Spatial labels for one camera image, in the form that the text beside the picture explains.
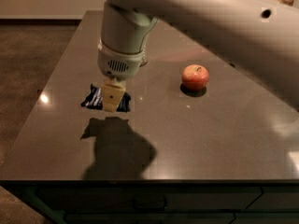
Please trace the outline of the white gripper with vents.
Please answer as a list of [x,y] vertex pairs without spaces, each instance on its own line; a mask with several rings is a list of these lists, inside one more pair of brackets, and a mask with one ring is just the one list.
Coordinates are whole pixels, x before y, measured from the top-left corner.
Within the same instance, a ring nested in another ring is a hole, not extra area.
[[125,79],[134,77],[142,59],[142,51],[126,54],[115,51],[100,40],[98,44],[98,66],[102,74],[109,77],[101,86],[102,105],[106,112],[115,112],[125,94]]

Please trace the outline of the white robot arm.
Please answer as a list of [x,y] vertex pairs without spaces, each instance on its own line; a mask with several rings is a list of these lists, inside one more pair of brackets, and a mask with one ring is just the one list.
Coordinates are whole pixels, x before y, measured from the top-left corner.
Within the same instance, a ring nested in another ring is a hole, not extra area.
[[106,0],[98,62],[110,79],[136,74],[165,21],[299,107],[299,10],[271,0]]

